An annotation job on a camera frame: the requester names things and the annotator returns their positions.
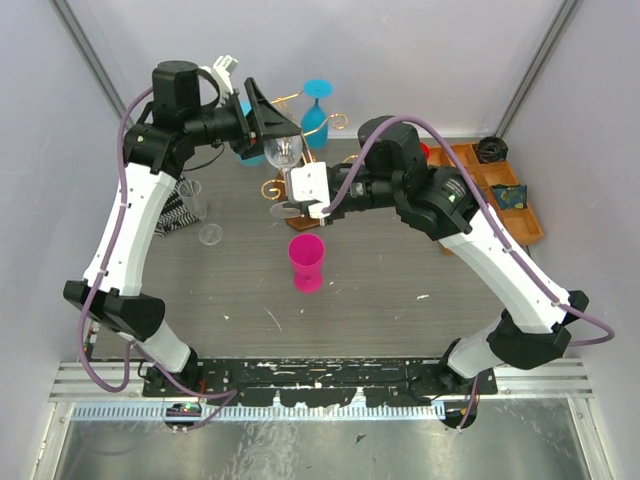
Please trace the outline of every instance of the clear plastic cup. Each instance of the clear plastic cup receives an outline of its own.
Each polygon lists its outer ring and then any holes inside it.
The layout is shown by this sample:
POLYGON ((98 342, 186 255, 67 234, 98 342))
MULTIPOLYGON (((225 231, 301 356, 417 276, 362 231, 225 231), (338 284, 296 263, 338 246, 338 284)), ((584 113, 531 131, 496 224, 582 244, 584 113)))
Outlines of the clear plastic cup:
MULTIPOLYGON (((202 195, 202 185, 197 180, 187 180, 178 187, 178 195, 186 209, 201 222, 207 220, 207 202, 202 195)), ((222 240, 222 228, 215 223, 206 224, 198 233, 204 245, 215 245, 222 240)))

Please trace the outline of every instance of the orange tray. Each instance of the orange tray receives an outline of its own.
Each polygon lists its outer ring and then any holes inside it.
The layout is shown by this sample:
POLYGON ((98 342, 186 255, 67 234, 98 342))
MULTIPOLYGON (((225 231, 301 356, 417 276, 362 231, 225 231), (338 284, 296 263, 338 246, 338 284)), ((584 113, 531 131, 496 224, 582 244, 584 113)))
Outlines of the orange tray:
MULTIPOLYGON (((498 208, 498 203, 491 191, 491 186, 493 185, 518 184, 518 179, 509 162, 481 164, 473 147, 474 144, 472 143, 452 145, 453 151, 466 167, 476 185, 485 193, 489 203, 496 210, 498 217, 515 241, 521 246, 532 245, 539 241, 544 236, 544 231, 531 205, 529 204, 528 208, 522 210, 501 210, 498 208)), ((430 154, 427 160, 429 165, 437 167, 453 166, 453 162, 441 147, 429 147, 429 150, 430 154)))

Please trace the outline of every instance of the striped object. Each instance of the striped object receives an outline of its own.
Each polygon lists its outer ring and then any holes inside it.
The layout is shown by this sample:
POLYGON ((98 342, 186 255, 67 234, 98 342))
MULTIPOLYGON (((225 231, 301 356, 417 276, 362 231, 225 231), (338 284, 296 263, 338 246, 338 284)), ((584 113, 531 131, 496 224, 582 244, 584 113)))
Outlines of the striped object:
POLYGON ((186 178, 181 176, 173 187, 173 191, 169 194, 169 198, 167 198, 162 208, 160 217, 158 217, 158 223, 156 223, 154 231, 156 235, 166 237, 169 232, 198 221, 195 216, 189 213, 187 207, 184 206, 182 199, 178 195, 178 188, 185 181, 186 178))

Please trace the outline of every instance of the small blue object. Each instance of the small blue object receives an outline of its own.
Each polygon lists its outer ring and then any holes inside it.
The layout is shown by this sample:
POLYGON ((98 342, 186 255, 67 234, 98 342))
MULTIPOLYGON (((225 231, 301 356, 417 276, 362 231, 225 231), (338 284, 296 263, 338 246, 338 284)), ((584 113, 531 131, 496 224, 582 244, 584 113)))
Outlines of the small blue object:
POLYGON ((500 210, 522 210, 527 208, 526 185, 492 185, 491 191, 500 210))
MULTIPOLYGON (((242 113, 244 116, 246 117, 249 115, 249 112, 251 111, 251 104, 249 102, 240 102, 240 105, 242 106, 242 113)), ((237 157, 238 161, 245 167, 255 167, 265 161, 264 155, 258 155, 247 159, 243 159, 240 155, 237 155, 237 157)))
MULTIPOLYGON (((327 114, 320 108, 320 99, 333 92, 333 87, 326 80, 314 79, 304 84, 304 93, 315 99, 313 106, 302 117, 302 131, 310 132, 318 128, 327 119, 327 114)), ((323 148, 329 138, 329 125, 325 125, 316 133, 306 136, 309 148, 323 148)))

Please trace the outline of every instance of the gray table surface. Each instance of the gray table surface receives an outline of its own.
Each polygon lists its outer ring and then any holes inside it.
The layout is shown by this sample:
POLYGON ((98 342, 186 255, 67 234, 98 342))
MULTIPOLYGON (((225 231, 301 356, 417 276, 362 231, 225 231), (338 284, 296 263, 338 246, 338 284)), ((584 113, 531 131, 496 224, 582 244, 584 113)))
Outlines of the gray table surface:
MULTIPOLYGON (((332 140, 316 157, 337 163, 357 151, 356 140, 332 140)), ((211 155, 199 151, 188 166, 211 155)), ((202 245, 192 225, 151 242, 143 292, 165 301, 168 323, 200 356, 438 356, 500 314, 500 301, 466 264, 393 209, 313 230, 326 245, 325 281, 316 294, 299 293, 287 256, 297 232, 269 215, 272 202, 260 194, 275 174, 266 162, 244 167, 226 152, 187 174, 202 183, 222 241, 202 245)), ((103 329, 94 356, 121 357, 123 347, 103 329)))

